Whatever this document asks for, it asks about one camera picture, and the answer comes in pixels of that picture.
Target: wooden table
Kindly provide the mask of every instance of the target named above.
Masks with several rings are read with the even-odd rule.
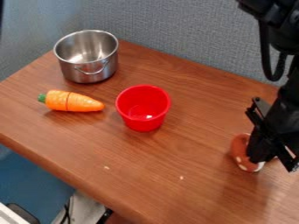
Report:
[[[172,97],[149,133],[128,129],[114,109],[141,83]],[[49,111],[35,97],[54,88],[101,100],[105,111]],[[125,41],[114,76],[91,85],[65,81],[47,52],[0,83],[0,142],[133,223],[297,223],[297,174],[277,161],[245,173],[228,155],[230,138],[252,129],[256,95],[272,102],[276,88]]]

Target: metal pot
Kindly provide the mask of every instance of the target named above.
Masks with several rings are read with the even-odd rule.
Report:
[[[77,83],[102,81],[117,70],[117,38],[105,31],[75,31],[58,40],[53,53],[63,78]]]

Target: toy carrot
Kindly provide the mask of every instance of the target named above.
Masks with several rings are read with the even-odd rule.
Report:
[[[99,101],[82,94],[61,90],[50,90],[46,94],[39,94],[38,102],[45,103],[49,109],[71,112],[98,111],[104,108],[104,104]]]

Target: gray carpet wall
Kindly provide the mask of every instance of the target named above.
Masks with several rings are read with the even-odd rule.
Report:
[[[265,81],[257,21],[234,0],[87,0],[82,17],[85,29]]]
[[[0,80],[29,64],[69,32],[82,29],[79,0],[3,0]]]

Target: red plastic cup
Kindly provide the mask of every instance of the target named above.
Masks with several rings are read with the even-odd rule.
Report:
[[[150,85],[126,88],[116,98],[116,111],[132,130],[157,129],[170,107],[170,98],[162,89]]]

